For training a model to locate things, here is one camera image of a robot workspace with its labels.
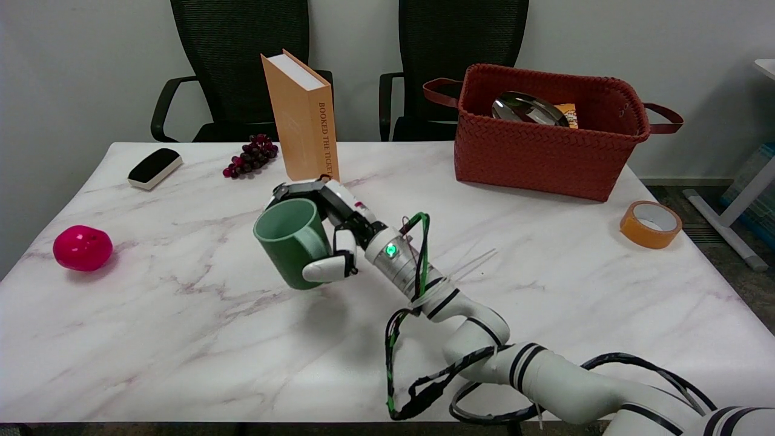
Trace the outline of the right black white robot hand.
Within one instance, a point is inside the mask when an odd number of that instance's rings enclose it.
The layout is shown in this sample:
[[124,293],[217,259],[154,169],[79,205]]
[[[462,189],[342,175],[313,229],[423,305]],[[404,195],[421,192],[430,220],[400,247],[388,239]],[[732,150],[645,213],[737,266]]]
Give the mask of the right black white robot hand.
[[312,289],[359,273],[358,251],[386,226],[335,179],[277,185],[254,237],[293,289]]

